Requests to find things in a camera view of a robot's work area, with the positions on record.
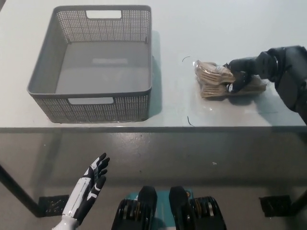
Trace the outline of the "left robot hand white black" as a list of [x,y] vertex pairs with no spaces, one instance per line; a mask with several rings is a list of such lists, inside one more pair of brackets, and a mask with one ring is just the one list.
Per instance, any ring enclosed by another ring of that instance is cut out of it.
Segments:
[[93,207],[105,182],[110,158],[103,153],[87,168],[75,185],[63,210],[63,215],[77,220],[81,225]]

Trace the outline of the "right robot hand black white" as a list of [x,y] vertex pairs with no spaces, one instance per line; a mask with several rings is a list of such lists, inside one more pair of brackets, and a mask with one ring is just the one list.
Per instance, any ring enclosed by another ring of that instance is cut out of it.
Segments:
[[252,80],[253,75],[268,77],[274,69],[275,58],[267,52],[261,52],[257,57],[239,58],[225,63],[233,75],[240,73],[233,83],[227,84],[226,91],[234,94],[244,89]]

